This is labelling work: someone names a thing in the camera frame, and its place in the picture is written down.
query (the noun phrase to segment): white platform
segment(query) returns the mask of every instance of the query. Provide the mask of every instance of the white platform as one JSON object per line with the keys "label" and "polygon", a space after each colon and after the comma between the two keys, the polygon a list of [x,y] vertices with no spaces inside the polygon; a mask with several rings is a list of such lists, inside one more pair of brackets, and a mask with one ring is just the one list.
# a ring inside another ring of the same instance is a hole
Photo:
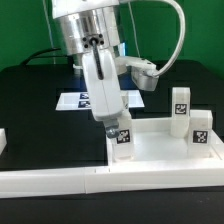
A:
{"label": "white platform", "polygon": [[187,141],[169,135],[170,122],[133,120],[133,161],[115,163],[107,140],[105,167],[0,172],[0,197],[224,185],[224,144],[218,136],[212,133],[210,158],[189,158]]}

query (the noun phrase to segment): black table surface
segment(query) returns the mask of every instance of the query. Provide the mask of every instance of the black table surface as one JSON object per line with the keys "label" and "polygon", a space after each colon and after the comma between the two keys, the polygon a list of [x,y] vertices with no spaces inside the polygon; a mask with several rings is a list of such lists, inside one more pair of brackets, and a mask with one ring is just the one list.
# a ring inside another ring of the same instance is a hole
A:
{"label": "black table surface", "polygon": [[[136,89],[130,75],[121,89]],[[191,109],[212,110],[224,139],[224,80],[200,63],[178,61],[155,92],[141,92],[133,119],[171,115],[173,87],[191,88]],[[105,133],[91,111],[55,111],[60,93],[86,91],[67,65],[15,66],[0,73],[0,172],[107,165]],[[224,223],[224,187],[1,199],[0,223]]]}

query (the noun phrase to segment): white block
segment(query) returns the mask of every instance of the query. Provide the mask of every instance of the white block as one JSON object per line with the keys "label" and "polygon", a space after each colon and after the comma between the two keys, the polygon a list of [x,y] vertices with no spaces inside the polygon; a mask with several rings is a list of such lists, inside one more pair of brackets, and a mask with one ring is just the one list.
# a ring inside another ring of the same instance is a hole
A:
{"label": "white block", "polygon": [[213,117],[209,110],[191,110],[188,135],[188,155],[194,158],[210,157]]}
{"label": "white block", "polygon": [[173,88],[172,121],[170,134],[176,138],[184,138],[189,129],[190,88]]}
{"label": "white block", "polygon": [[6,136],[5,136],[5,130],[4,129],[0,129],[0,155],[3,151],[3,149],[6,146]]}

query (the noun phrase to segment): black cable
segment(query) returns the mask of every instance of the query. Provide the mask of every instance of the black cable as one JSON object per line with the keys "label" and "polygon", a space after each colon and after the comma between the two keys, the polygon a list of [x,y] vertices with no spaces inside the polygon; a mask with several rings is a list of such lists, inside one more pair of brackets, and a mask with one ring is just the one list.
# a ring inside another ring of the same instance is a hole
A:
{"label": "black cable", "polygon": [[41,54],[45,54],[45,53],[49,53],[49,52],[53,52],[53,51],[59,51],[61,50],[61,48],[49,48],[49,49],[45,49],[45,50],[42,50],[42,51],[37,51],[36,53],[30,55],[27,59],[25,59],[24,61],[22,61],[20,63],[20,65],[27,65],[29,63],[29,61],[31,61],[32,59],[35,59],[35,58],[46,58],[46,57],[58,57],[58,56],[41,56],[41,57],[36,57],[38,55],[41,55]]}

